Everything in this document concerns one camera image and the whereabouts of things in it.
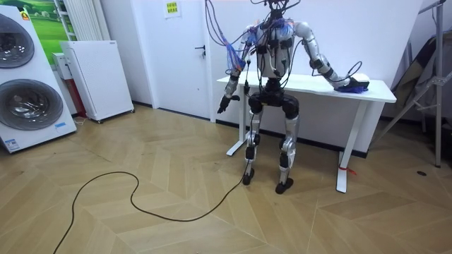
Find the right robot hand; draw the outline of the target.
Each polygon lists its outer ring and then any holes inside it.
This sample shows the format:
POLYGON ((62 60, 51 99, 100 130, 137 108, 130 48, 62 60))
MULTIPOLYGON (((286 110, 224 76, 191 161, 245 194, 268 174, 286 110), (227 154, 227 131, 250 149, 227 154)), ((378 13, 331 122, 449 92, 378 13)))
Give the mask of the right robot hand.
POLYGON ((367 90, 369 83, 370 79, 366 74, 357 73, 350 76, 350 81, 345 88, 349 90, 367 90))

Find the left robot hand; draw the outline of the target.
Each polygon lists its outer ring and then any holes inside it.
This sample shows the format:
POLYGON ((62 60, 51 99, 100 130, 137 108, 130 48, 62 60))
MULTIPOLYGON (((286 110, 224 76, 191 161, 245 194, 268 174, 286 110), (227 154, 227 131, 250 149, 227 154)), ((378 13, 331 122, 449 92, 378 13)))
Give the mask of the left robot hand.
POLYGON ((231 95, 231 96, 227 96, 224 95, 220 101, 220 105, 219 108, 217 110, 218 114, 223 113, 224 111, 226 111, 227 107, 229 106, 231 101, 239 101, 240 100, 240 96, 239 95, 231 95))

